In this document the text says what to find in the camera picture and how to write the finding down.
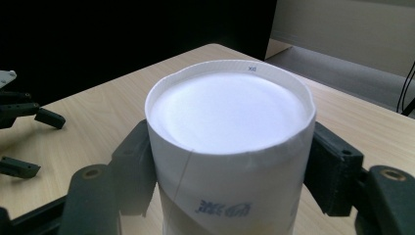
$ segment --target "black clamp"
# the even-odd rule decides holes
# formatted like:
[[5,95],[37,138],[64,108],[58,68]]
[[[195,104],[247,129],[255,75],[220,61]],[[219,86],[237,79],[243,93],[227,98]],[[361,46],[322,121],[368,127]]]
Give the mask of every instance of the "black clamp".
[[323,213],[350,216],[356,234],[415,234],[415,178],[387,165],[362,167],[363,154],[316,122],[304,184]]
[[[13,71],[0,70],[0,88],[16,78]],[[0,129],[10,128],[15,123],[16,118],[33,116],[34,119],[42,123],[62,129],[66,120],[64,117],[46,109],[40,108],[39,104],[31,99],[29,93],[10,92],[0,90]],[[0,161],[0,173],[19,178],[34,177],[40,166],[30,164],[8,157],[2,157]]]

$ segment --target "wall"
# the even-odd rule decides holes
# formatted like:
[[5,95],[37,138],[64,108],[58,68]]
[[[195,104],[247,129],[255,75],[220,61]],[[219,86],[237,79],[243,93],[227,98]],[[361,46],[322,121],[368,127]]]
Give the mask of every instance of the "wall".
[[415,60],[415,1],[279,0],[271,38],[406,77]]

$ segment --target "white paper cup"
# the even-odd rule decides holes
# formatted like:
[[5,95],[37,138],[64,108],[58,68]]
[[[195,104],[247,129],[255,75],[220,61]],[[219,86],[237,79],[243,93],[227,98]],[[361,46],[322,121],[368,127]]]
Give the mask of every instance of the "white paper cup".
[[316,116],[300,80],[205,62],[160,80],[145,112],[164,235],[293,234]]

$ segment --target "table surface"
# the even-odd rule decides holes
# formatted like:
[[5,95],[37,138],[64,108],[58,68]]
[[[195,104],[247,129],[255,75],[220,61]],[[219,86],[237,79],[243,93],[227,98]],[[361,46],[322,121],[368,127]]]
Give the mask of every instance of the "table surface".
[[[62,129],[33,117],[19,117],[11,128],[0,130],[0,156],[41,168],[30,179],[0,175],[0,207],[16,218],[64,196],[79,169],[110,162],[116,147],[145,118],[146,96],[158,80],[196,63],[233,59],[256,61],[221,45],[208,44],[43,107],[65,117]],[[415,175],[413,119],[297,77],[313,94],[317,121],[361,151],[365,168],[389,165]],[[349,217],[323,214],[303,187],[296,234],[355,234],[355,214],[355,210]],[[161,234],[158,188],[145,218],[126,217],[122,223],[125,234]]]

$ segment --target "black wire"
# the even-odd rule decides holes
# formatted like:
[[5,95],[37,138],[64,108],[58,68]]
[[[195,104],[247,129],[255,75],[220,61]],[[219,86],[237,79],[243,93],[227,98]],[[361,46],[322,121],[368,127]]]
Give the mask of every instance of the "black wire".
[[415,70],[412,72],[412,75],[411,75],[411,78],[409,79],[408,85],[406,85],[405,93],[403,93],[403,97],[402,97],[402,110],[403,111],[405,110],[403,104],[405,103],[406,91],[408,91],[409,84],[411,83],[412,79],[414,78],[414,74],[415,74]]
[[407,90],[408,86],[409,86],[409,84],[406,85],[406,82],[408,82],[409,76],[411,75],[412,71],[414,70],[414,67],[415,67],[415,61],[414,61],[414,64],[412,65],[411,70],[409,71],[409,74],[406,76],[405,82],[403,83],[403,86],[402,86],[402,90],[400,91],[399,100],[397,101],[397,106],[396,106],[396,112],[397,113],[399,113],[400,100],[402,99],[403,94],[406,93],[405,90]]

